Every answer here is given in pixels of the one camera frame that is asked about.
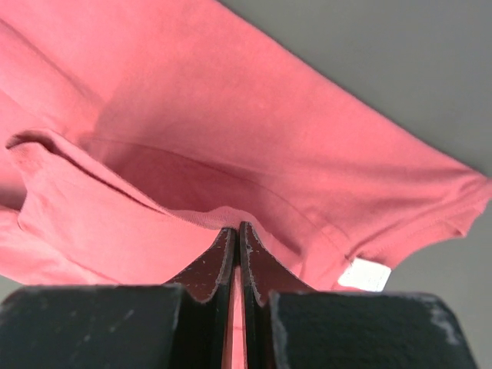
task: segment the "red t-shirt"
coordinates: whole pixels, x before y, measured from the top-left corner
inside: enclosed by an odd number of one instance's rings
[[[215,1],[6,1],[0,19],[16,281],[162,283],[252,221],[303,281],[340,290],[355,257],[394,268],[465,235],[491,196]]]

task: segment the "seam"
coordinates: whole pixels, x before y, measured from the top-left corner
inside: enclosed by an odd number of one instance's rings
[[[15,106],[17,106],[18,108],[20,108],[24,113],[32,116],[36,121],[42,121],[42,119],[40,119],[39,117],[37,117],[36,115],[34,115],[34,113],[32,111],[29,111],[28,109],[26,109],[24,106],[22,106],[17,100],[15,100],[11,95],[9,95],[2,87],[0,87],[0,93],[2,95],[4,95],[9,101],[12,102],[12,104],[14,104]]]
[[[21,224],[18,222],[18,217],[16,219],[16,223],[17,223],[17,226],[19,228],[19,230],[22,232],[22,233],[28,233],[25,229],[22,228]],[[94,271],[92,270],[91,268],[89,267],[86,267],[84,266],[83,264],[80,264],[78,263],[77,261],[74,261],[72,260],[69,256],[67,256],[65,253],[61,252],[58,248],[55,248],[51,242],[48,242],[46,240],[42,240],[48,247],[50,247],[54,252],[56,252],[57,254],[59,254],[62,258],[64,258],[66,261],[68,261],[69,263],[73,264],[73,265],[77,265],[79,268],[83,269],[84,271],[88,271],[89,273],[92,273],[93,275],[96,275],[98,277],[102,277],[104,279],[106,279],[107,281],[110,281],[112,283],[115,283],[115,284],[121,284],[121,282],[119,281],[116,281],[114,278],[110,278],[108,277],[107,275],[103,274],[103,273],[100,273],[98,271]]]
[[[275,196],[276,198],[280,199],[281,201],[283,201],[286,205],[288,205],[291,209],[293,209],[296,213],[298,213],[312,228],[314,228],[316,231],[320,232],[320,234],[322,234],[323,236],[326,237],[326,239],[338,250],[338,252],[340,252],[341,254],[343,254],[343,256],[345,256],[346,258],[348,258],[347,254],[345,254],[340,248],[339,246],[333,241],[333,239],[328,235],[326,234],[322,229],[320,229],[316,224],[314,224],[308,217],[306,217],[305,214],[303,214],[299,209],[297,209],[295,206],[293,206],[293,204],[291,202],[289,202],[287,199],[281,197],[279,194],[277,194],[276,192],[273,192],[270,188],[267,188],[265,186],[263,186],[262,184],[258,184],[257,182],[255,181],[252,181],[251,179],[248,179],[248,178],[243,178],[241,176],[238,176],[238,175],[233,175],[229,172],[226,172],[220,168],[216,168],[212,165],[209,165],[209,164],[205,164],[203,163],[202,161],[199,161],[199,160],[196,160],[196,159],[193,159],[193,158],[189,158],[187,156],[184,156],[184,155],[181,155],[181,154],[177,154],[177,153],[174,153],[173,151],[169,151],[169,150],[165,150],[163,148],[155,148],[155,147],[152,147],[152,146],[149,146],[149,145],[143,145],[143,144],[139,144],[139,143],[131,143],[131,142],[127,142],[127,141],[120,141],[120,140],[115,140],[115,139],[110,139],[110,138],[99,138],[99,137],[93,137],[93,138],[89,138],[89,140],[97,140],[97,141],[109,141],[109,142],[114,142],[114,143],[119,143],[119,144],[123,144],[123,145],[135,145],[135,146],[139,146],[139,147],[142,147],[142,148],[147,148],[149,150],[155,150],[155,151],[163,151],[163,152],[166,152],[170,155],[175,155],[175,156],[178,156],[180,158],[184,158],[184,159],[187,159],[189,161],[193,161],[194,163],[197,163],[199,165],[202,165],[206,168],[210,168],[212,170],[215,170],[215,171],[218,171],[224,175],[228,175],[230,177],[233,177],[233,178],[236,178],[236,179],[239,179],[241,181],[247,181],[247,182],[250,182],[252,183],[253,185],[256,185],[258,186],[259,188],[262,188],[264,189],[265,191],[267,191],[268,193],[272,194],[273,196]],[[330,225],[330,227],[332,229],[334,229],[335,231],[339,231],[341,234],[343,234],[343,236],[347,237],[347,235],[343,232],[343,231],[340,231],[338,229],[336,229],[335,226],[333,226],[331,223],[327,222],[327,224]]]
[[[44,52],[37,48],[25,35],[23,35],[17,28],[7,23],[4,19],[0,18],[0,25],[3,25],[8,29],[14,37],[16,37],[24,46],[35,53],[44,63],[46,63],[50,68],[56,71],[60,76],[63,77],[81,96],[87,98],[89,101],[101,105],[103,100],[95,92],[93,92],[88,86],[82,84],[75,76],[70,75],[66,71],[62,70],[54,61],[52,61]]]
[[[475,200],[475,201],[471,201],[471,202],[469,202],[467,204],[464,204],[464,205],[460,206],[459,208],[455,209],[454,211],[450,212],[446,216],[442,216],[442,217],[436,218],[433,221],[431,221],[430,224],[427,224],[427,225],[423,226],[422,228],[419,228],[416,231],[413,231],[410,234],[407,234],[404,238],[401,239],[401,241],[394,242],[392,244],[386,244],[384,246],[381,246],[380,248],[378,248],[375,251],[374,257],[377,257],[377,256],[381,255],[388,248],[394,248],[394,247],[398,246],[399,244],[403,244],[404,242],[408,241],[410,238],[412,238],[413,236],[415,236],[418,233],[421,233],[423,231],[426,231],[427,229],[430,229],[432,227],[435,227],[437,224],[439,224],[441,222],[445,222],[449,217],[453,217],[454,215],[457,215],[457,214],[461,213],[462,211],[466,210],[467,208],[474,208],[474,205],[478,204],[479,202],[481,202],[483,200],[484,199],[481,198],[481,199],[478,199],[478,200]],[[450,224],[450,226],[453,227],[454,229],[456,229],[457,231],[460,231],[459,229],[455,228],[452,224]]]

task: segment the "red fabric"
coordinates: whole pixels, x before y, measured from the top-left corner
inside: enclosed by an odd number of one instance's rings
[[[29,284],[161,283],[248,220],[339,290],[492,193],[212,0],[3,1],[0,120],[0,273]]]

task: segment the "white label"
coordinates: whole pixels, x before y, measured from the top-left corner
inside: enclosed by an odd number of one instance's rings
[[[381,292],[390,274],[391,269],[386,265],[355,258],[351,266],[338,278],[338,284],[364,291]]]

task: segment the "gray surface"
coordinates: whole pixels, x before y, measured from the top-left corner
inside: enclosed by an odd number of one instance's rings
[[[224,3],[417,137],[492,175],[489,0]],[[387,286],[441,296],[483,368],[492,367],[491,226],[489,208],[468,238],[416,253]],[[0,296],[12,288],[0,281]]]

